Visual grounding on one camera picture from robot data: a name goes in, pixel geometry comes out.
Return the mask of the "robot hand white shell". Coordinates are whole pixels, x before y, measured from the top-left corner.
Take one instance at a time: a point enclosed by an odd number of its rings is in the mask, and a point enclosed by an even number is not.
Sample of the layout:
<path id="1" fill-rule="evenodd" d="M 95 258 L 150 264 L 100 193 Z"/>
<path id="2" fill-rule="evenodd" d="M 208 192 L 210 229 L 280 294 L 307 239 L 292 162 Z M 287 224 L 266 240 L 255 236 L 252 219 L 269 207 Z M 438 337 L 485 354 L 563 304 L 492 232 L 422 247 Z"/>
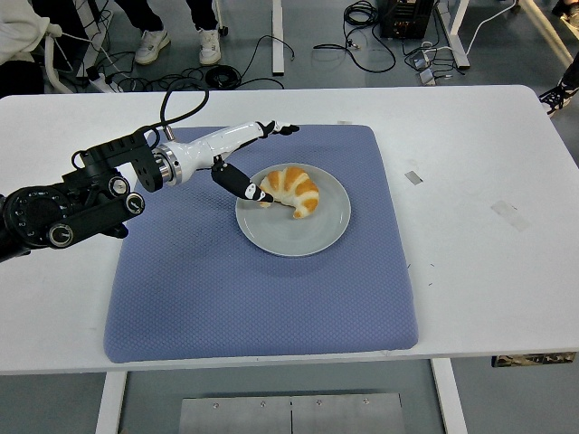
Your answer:
<path id="1" fill-rule="evenodd" d="M 225 159 L 233 152 L 248 146 L 250 143 L 269 135 L 291 135 L 299 131 L 299 127 L 289 123 L 272 120 L 263 124 L 259 121 L 247 122 L 235 127 L 222 128 L 211 135 L 196 139 L 189 143 L 167 144 L 173 170 L 171 184 L 181 184 L 188 181 L 196 171 L 209 169 L 215 183 L 227 192 L 243 200 L 272 203 L 269 193 L 254 183 Z"/>

